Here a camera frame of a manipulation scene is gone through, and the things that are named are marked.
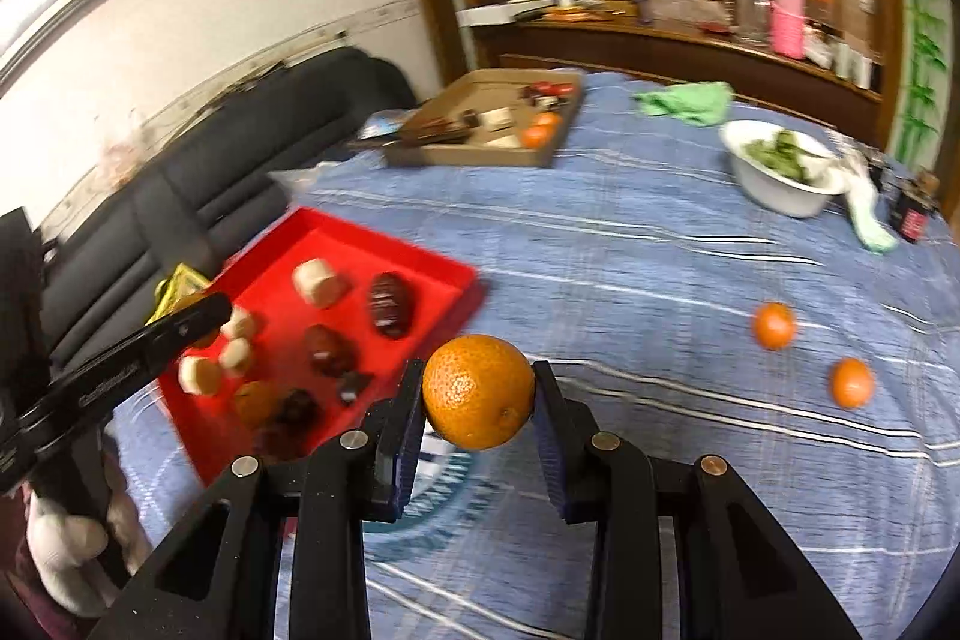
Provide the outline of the white gloved left hand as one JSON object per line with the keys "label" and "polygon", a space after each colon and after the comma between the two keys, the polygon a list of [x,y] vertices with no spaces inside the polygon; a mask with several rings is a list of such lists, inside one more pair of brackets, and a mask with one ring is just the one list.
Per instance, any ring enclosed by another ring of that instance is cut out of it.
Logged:
{"label": "white gloved left hand", "polygon": [[50,598],[82,619],[101,617],[119,594],[98,564],[99,554],[110,541],[121,546],[130,575],[137,573],[153,551],[116,455],[104,455],[104,477],[110,489],[107,526],[93,518],[70,515],[60,503],[34,497],[32,487],[23,484],[28,502],[26,542],[32,562]]}

